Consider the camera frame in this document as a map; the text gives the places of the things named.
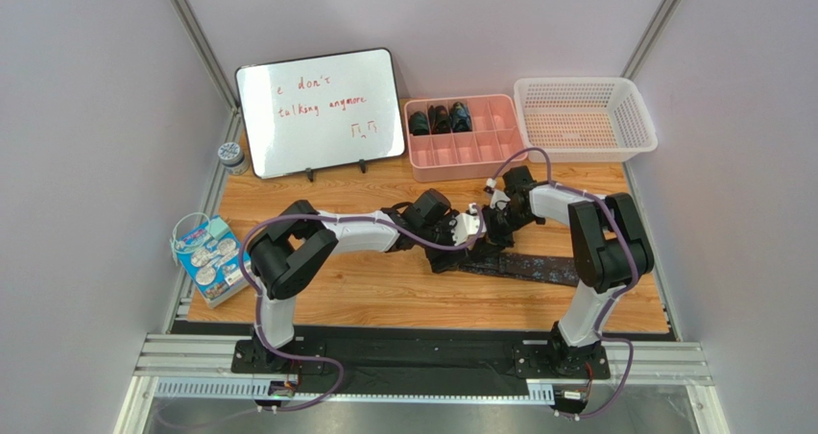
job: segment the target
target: pink object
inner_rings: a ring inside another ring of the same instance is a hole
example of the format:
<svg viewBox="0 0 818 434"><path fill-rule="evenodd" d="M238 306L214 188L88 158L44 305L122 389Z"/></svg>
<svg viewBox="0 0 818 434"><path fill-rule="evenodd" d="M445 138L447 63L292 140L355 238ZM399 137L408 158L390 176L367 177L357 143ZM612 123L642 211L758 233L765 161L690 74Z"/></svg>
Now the pink object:
<svg viewBox="0 0 818 434"><path fill-rule="evenodd" d="M409 117L428 113L430 106L465 103L471 114L472 132L413 136ZM466 180L488 178L513 153L523 149L517 110L506 95L467 96L413 100L403 107L403 128L409 143L409 161L417 181ZM511 162L519 165L528 155Z"/></svg>

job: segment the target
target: white plastic basket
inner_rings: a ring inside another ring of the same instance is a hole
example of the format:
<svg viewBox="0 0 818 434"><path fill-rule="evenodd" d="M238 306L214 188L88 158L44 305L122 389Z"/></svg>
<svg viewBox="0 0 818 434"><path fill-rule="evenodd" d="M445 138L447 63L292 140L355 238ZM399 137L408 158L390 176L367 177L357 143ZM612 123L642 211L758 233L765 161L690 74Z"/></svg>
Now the white plastic basket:
<svg viewBox="0 0 818 434"><path fill-rule="evenodd" d="M526 146L545 149L554 162L624 162L658 144L642 96L627 79L520 79L514 101Z"/></svg>

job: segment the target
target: plastic container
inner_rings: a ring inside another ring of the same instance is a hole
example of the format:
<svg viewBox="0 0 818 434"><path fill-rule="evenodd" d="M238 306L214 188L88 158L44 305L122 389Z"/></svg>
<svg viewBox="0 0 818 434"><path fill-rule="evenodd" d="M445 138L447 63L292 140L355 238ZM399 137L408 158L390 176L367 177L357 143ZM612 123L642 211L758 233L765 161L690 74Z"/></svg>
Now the plastic container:
<svg viewBox="0 0 818 434"><path fill-rule="evenodd" d="M554 162L624 162L658 144L642 96L627 79L520 79L514 99L525 145L545 149ZM530 159L544 161L537 153Z"/></svg>
<svg viewBox="0 0 818 434"><path fill-rule="evenodd" d="M414 136L409 117L427 113L430 106L451 110L463 102L471 115L471 132ZM409 146L409 161L417 181L487 178L513 153L523 149L514 103L506 95L467 96L413 100L403 107L403 128ZM526 154L512 161L519 164Z"/></svg>

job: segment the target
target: wooden table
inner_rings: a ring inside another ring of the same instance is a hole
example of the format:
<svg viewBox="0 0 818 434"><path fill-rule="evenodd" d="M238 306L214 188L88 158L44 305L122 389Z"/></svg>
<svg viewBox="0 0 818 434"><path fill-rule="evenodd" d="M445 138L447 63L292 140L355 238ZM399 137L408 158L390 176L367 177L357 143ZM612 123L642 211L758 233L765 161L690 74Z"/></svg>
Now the wooden table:
<svg viewBox="0 0 818 434"><path fill-rule="evenodd" d="M529 164L544 180L544 164ZM594 193L627 191L619 164L556 164L554 178ZM278 215L298 199L335 213L368 213L399 202L414 201L433 187L466 208L484 204L483 180L422 183L412 178L408 156L370 164L362 175L357 165L320 170L315 182L305 175L260 180L253 173L228 178L219 214L239 239L258 222ZM568 229L554 222L534 224L515 234L513 252L571 256ZM434 275L423 250L399 253L347 253L332 256L301 294L295 322L337 326L424 326L446 328L545 329L563 316L574 289L559 285L484 277L460 272ZM250 323L254 292L248 287L215 309L194 296L189 321ZM652 275L623 298L613 312L609 331L667 332Z"/></svg>

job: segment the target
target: gray wall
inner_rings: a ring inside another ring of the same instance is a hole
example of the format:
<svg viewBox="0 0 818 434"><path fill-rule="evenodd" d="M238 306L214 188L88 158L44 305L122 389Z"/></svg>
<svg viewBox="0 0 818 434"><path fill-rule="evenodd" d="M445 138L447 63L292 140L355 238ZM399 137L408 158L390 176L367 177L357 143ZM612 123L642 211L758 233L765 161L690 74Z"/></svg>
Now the gray wall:
<svg viewBox="0 0 818 434"><path fill-rule="evenodd" d="M230 82L239 66L372 47L401 96L616 76L662 0L189 0Z"/></svg>
<svg viewBox="0 0 818 434"><path fill-rule="evenodd" d="M815 432L818 2L683 0L637 77L634 169L734 432Z"/></svg>
<svg viewBox="0 0 818 434"><path fill-rule="evenodd" d="M0 0L0 432L110 432L228 114L168 0Z"/></svg>

